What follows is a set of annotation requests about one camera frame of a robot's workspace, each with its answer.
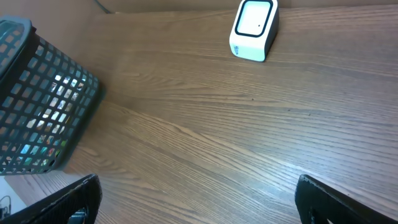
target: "white device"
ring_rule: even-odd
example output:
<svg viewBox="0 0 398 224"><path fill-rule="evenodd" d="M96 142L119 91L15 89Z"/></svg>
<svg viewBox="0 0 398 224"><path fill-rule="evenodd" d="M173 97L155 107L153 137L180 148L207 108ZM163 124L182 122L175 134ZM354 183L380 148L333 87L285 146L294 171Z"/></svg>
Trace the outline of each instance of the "white device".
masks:
<svg viewBox="0 0 398 224"><path fill-rule="evenodd" d="M229 36L232 53L263 62L279 27L277 0L243 0Z"/></svg>

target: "wall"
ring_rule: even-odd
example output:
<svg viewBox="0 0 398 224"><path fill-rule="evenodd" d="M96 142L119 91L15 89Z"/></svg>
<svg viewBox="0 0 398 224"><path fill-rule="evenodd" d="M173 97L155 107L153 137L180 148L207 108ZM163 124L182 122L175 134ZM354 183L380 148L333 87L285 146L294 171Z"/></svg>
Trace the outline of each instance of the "wall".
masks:
<svg viewBox="0 0 398 224"><path fill-rule="evenodd" d="M104 12L93 0L1 0L0 16L28 17L45 40L66 54L75 55L75 42L88 23Z"/></svg>
<svg viewBox="0 0 398 224"><path fill-rule="evenodd" d="M112 12L237 9L241 0L99 0ZM280 7L330 7L398 4L398 0L279 0Z"/></svg>

